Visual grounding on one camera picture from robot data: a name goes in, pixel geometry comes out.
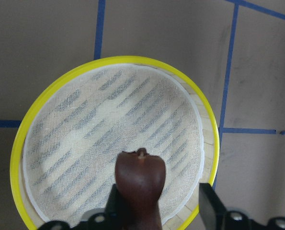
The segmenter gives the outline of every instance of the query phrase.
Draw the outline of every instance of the wooden strip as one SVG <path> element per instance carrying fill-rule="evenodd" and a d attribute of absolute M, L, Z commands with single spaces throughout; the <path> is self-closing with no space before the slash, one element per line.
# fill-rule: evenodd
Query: wooden strip
<path fill-rule="evenodd" d="M 181 85 L 186 89 L 186 91 L 187 91 L 189 94 L 196 94 L 195 91 L 193 90 L 193 88 L 191 88 L 191 86 L 188 85 L 186 82 L 181 83 Z"/>
<path fill-rule="evenodd" d="M 201 117 L 201 120 L 202 120 L 203 129 L 213 130 L 213 127 L 211 125 L 211 121 L 209 118 Z"/>
<path fill-rule="evenodd" d="M 211 130 L 203 128 L 204 143 L 214 145 L 214 134 Z"/>
<path fill-rule="evenodd" d="M 169 219 L 169 220 L 166 222 L 167 226 L 168 226 L 170 229 L 172 229 L 172 230 L 178 229 L 178 227 L 179 227 L 180 225 L 182 225 L 182 223 L 183 223 L 182 219 L 179 218 L 178 216 L 174 216 L 173 218 Z"/>
<path fill-rule="evenodd" d="M 178 216 L 179 218 L 181 218 L 181 219 L 183 220 L 183 222 L 184 222 L 185 220 L 188 219 L 188 217 L 190 216 L 191 213 L 192 213 L 192 211 L 191 211 L 188 207 L 184 206 L 184 207 L 177 213 L 177 216 Z"/>
<path fill-rule="evenodd" d="M 208 183 L 212 166 L 213 166 L 213 159 L 205 157 L 203 174 L 202 178 L 199 181 L 200 183 Z"/>
<path fill-rule="evenodd" d="M 204 107 L 204 105 L 197 104 L 196 106 L 198 107 L 200 117 L 205 117 L 209 119 L 208 112 L 206 108 Z"/>
<path fill-rule="evenodd" d="M 152 66 L 152 67 L 153 67 L 153 68 L 156 68 L 156 69 L 158 69 L 158 70 L 160 70 L 161 72 L 164 72 L 164 73 L 170 75 L 171 77 L 175 78 L 176 80 L 179 78 L 178 76 L 174 75 L 173 73 L 171 73 L 171 72 L 170 72 L 169 70 L 167 70 L 167 69 L 162 69 L 162 68 L 160 68 L 160 67 L 155 67 L 155 66 Z"/>
<path fill-rule="evenodd" d="M 187 84 L 183 79 L 179 78 L 178 76 L 176 76 L 174 74 L 170 74 L 170 76 L 172 76 L 174 79 L 176 79 L 181 85 Z"/>
<path fill-rule="evenodd" d="M 214 146 L 204 143 L 204 153 L 205 153 L 205 157 L 213 159 L 214 158 Z"/>
<path fill-rule="evenodd" d="M 135 66 L 143 66 L 143 67 L 147 66 L 147 67 L 152 67 L 152 68 L 154 68 L 154 69 L 159 69 L 159 70 L 161 70 L 161 68 L 156 67 L 156 66 L 153 66 L 153 65 L 147 65 L 147 64 L 143 64 L 143 63 L 131 63 L 131 64 L 134 64 Z"/>
<path fill-rule="evenodd" d="M 171 230 L 167 224 L 165 223 L 163 226 L 162 226 L 162 230 Z"/>
<path fill-rule="evenodd" d="M 196 105 L 204 105 L 200 97 L 197 94 L 190 94 Z"/>

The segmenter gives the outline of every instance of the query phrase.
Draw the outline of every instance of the dark red object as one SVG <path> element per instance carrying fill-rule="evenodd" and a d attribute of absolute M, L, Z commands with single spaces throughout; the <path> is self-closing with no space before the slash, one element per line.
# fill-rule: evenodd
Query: dark red object
<path fill-rule="evenodd" d="M 166 178 L 162 158 L 151 156 L 145 148 L 122 152 L 115 164 L 115 180 L 130 213 L 125 230 L 161 230 L 158 199 Z"/>

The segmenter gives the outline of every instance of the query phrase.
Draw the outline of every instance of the white mesh fabric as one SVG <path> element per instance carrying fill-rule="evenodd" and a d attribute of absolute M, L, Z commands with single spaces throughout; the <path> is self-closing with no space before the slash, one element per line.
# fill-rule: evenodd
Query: white mesh fabric
<path fill-rule="evenodd" d="M 28 196 L 44 221 L 72 227 L 105 207 L 121 151 L 145 147 L 167 169 L 164 223 L 190 198 L 204 164 L 202 123 L 185 89 L 147 66 L 109 65 L 59 89 L 33 121 L 23 149 Z"/>

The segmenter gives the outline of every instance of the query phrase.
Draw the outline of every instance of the metal screw head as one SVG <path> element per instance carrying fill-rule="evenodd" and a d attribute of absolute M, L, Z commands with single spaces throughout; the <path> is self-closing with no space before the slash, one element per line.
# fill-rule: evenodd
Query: metal screw head
<path fill-rule="evenodd" d="M 101 223 L 105 220 L 105 217 L 103 215 L 98 215 L 96 218 L 94 218 L 94 221 L 97 223 Z"/>
<path fill-rule="evenodd" d="M 61 230 L 62 229 L 62 226 L 60 224 L 57 224 L 53 227 L 51 227 L 51 230 Z"/>
<path fill-rule="evenodd" d="M 242 220 L 242 215 L 239 212 L 231 212 L 230 217 L 236 221 Z"/>
<path fill-rule="evenodd" d="M 282 229 L 285 229 L 285 220 L 284 219 L 276 219 L 275 220 L 275 224 L 282 228 Z"/>

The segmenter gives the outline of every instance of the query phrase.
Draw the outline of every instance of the circular frame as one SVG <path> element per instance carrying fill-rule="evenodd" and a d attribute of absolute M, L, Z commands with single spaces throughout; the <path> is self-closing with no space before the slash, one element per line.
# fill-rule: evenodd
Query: circular frame
<path fill-rule="evenodd" d="M 213 163 L 212 163 L 211 173 L 210 173 L 208 182 L 211 185 L 214 183 L 215 176 L 217 173 L 218 159 L 219 159 L 218 128 L 217 128 L 216 119 L 211 109 L 211 106 L 208 100 L 206 99 L 206 97 L 204 96 L 204 94 L 202 93 L 202 91 L 199 89 L 199 87 L 189 77 L 187 77 L 185 74 L 183 74 L 176 68 L 166 63 L 163 63 L 161 61 L 155 60 L 155 59 L 151 59 L 148 57 L 139 57 L 139 56 L 116 56 L 116 57 L 102 58 L 102 59 L 91 61 L 91 62 L 88 62 L 86 64 L 76 67 L 75 69 L 62 75 L 55 82 L 53 82 L 49 87 L 47 87 L 40 94 L 40 96 L 35 100 L 35 102 L 32 104 L 32 106 L 26 113 L 18 129 L 17 135 L 13 143 L 12 151 L 11 151 L 10 182 L 11 182 L 11 191 L 12 191 L 14 202 L 16 204 L 16 207 L 19 211 L 21 218 L 23 219 L 28 229 L 37 229 L 37 226 L 34 224 L 32 219 L 28 215 L 28 212 L 26 210 L 26 207 L 24 205 L 24 202 L 21 196 L 22 188 L 20 188 L 20 165 L 21 165 L 21 159 L 22 159 L 22 150 L 23 150 L 25 138 L 30 128 L 30 125 L 32 124 L 33 120 L 35 119 L 35 117 L 37 116 L 38 112 L 41 110 L 43 105 L 51 98 L 51 96 L 54 93 L 56 93 L 57 90 L 63 87 L 66 83 L 68 83 L 69 81 L 76 78 L 77 76 L 87 71 L 90 71 L 92 69 L 96 69 L 99 67 L 104 67 L 104 66 L 112 65 L 112 64 L 120 64 L 120 63 L 143 64 L 143 65 L 154 66 L 154 67 L 161 68 L 163 70 L 167 70 L 170 73 L 181 78 L 198 95 L 198 97 L 202 101 L 207 111 L 207 115 L 209 116 L 211 126 L 212 126 L 213 140 L 214 140 L 214 156 L 213 156 Z M 196 208 L 191 212 L 189 217 L 179 226 L 178 229 L 179 230 L 185 229 L 192 222 L 192 220 L 196 217 L 198 212 L 199 212 L 199 208 L 197 205 Z"/>

